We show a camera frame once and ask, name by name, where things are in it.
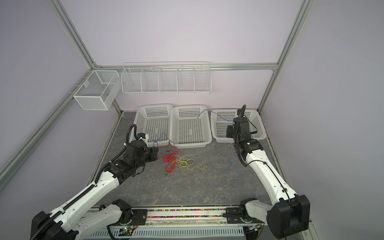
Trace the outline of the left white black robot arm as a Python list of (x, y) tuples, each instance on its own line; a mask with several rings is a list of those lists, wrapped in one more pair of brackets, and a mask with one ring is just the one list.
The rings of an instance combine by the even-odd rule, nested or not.
[(97, 173), (96, 179), (80, 193), (58, 208), (41, 211), (32, 220), (32, 240), (83, 240), (114, 223), (131, 224), (136, 216), (132, 207), (116, 200), (104, 209), (84, 218), (100, 199), (130, 177), (139, 175), (138, 168), (158, 159), (159, 149), (148, 147), (143, 139), (127, 143), (123, 150)]

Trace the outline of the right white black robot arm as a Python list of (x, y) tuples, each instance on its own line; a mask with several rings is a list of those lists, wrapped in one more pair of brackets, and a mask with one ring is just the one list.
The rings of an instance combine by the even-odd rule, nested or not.
[(240, 203), (240, 217), (246, 222), (254, 219), (268, 225), (276, 239), (305, 231), (309, 228), (311, 204), (305, 195), (298, 195), (274, 168), (261, 145), (252, 138), (250, 123), (244, 114), (237, 114), (227, 128), (227, 137), (234, 140), (234, 148), (241, 164), (250, 167), (261, 180), (270, 204), (255, 198)]

